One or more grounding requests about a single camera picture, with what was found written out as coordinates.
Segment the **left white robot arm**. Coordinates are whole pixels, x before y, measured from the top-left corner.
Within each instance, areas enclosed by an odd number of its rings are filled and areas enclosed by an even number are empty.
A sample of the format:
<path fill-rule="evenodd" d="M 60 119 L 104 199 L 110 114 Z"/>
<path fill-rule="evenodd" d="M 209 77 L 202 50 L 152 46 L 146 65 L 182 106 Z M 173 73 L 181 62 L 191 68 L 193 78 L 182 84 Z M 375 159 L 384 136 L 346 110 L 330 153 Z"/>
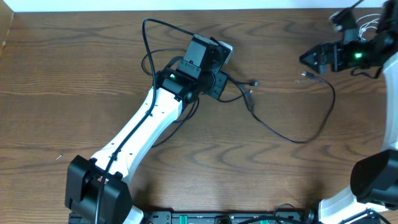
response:
<path fill-rule="evenodd" d="M 218 99 L 225 71 L 165 67 L 136 114 L 89 159 L 76 156 L 68 166 L 65 206 L 91 223 L 141 223 L 129 185 L 141 160 L 165 129 L 202 93 Z"/>

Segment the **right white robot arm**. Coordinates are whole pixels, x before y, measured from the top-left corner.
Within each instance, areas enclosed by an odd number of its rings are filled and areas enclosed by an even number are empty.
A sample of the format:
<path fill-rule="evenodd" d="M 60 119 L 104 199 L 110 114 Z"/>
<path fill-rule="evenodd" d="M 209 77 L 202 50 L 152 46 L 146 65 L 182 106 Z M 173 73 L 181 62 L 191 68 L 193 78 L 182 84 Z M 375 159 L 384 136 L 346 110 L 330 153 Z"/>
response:
<path fill-rule="evenodd" d="M 317 208 L 319 223 L 355 223 L 397 210 L 397 36 L 389 31 L 362 40 L 356 30 L 341 40 L 319 44 L 302 54 L 300 63 L 314 72 L 376 67 L 387 89 L 386 130 L 381 151 L 357 162 L 349 186 Z"/>

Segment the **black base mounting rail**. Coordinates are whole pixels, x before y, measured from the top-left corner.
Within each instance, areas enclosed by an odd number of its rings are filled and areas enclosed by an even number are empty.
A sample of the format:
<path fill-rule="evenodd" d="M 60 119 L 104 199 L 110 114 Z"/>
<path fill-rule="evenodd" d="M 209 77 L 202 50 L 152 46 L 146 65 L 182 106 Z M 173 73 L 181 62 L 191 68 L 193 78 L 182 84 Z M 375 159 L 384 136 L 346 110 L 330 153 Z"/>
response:
<path fill-rule="evenodd" d="M 144 212 L 144 218 L 140 223 L 145 224 L 215 224 L 215 223 L 241 223 L 246 220 L 255 219 L 257 217 L 279 217 L 297 221 L 300 223 L 322 223 L 318 221 L 316 214 L 294 212 L 293 210 L 282 210 L 270 213 L 175 213 L 167 211 Z M 69 224 L 91 223 L 87 219 L 81 217 L 77 213 L 70 213 L 68 217 Z M 284 220 L 259 220 L 253 223 L 291 223 Z M 385 223 L 382 218 L 373 212 L 361 212 L 354 218 L 344 218 L 337 223 Z"/>

